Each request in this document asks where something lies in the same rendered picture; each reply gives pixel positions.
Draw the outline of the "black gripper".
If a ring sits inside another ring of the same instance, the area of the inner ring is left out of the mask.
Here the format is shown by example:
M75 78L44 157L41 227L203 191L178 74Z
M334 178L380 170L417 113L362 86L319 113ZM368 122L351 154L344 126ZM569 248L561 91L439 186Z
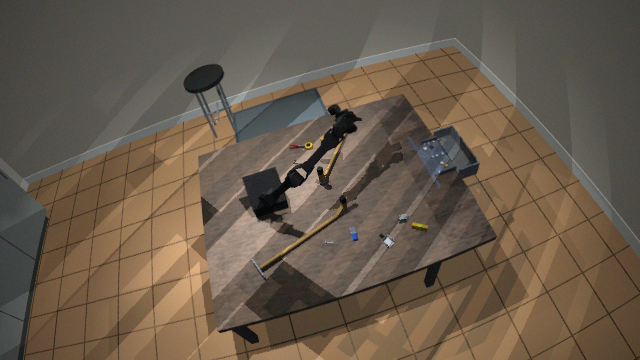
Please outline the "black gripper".
M344 115L344 113L347 111L347 108L344 111L341 111L341 107L337 104L334 104L330 107L328 107L327 110L332 116L336 114L336 119L335 119L335 124L333 125L333 127L335 125L339 125L342 122L342 115ZM341 112L340 112L341 111ZM356 125L354 126L354 128L352 130L350 130L348 133L355 133L357 132L357 127Z

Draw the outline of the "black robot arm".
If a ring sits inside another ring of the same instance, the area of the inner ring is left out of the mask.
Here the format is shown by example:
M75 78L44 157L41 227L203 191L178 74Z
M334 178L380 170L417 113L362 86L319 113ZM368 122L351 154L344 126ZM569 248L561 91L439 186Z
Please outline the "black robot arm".
M324 138L321 141L320 147L312 154L312 156L305 161L301 165L294 166L285 177L285 181L282 182L275 189L270 188L268 191L261 193L259 200L268 208L271 209L274 206L279 198L279 196L284 193L286 190L291 188L296 188L303 184L308 174L313 170L313 167L316 163L324 156L324 154L336 146L345 138L344 134L349 132L354 128L354 122L356 121L356 116L352 111L346 111L344 115L342 115L342 122L339 125L335 125L334 128L330 128L325 134ZM341 140L339 141L339 139ZM302 168L307 174L306 178L295 169ZM304 179L304 180L303 180Z

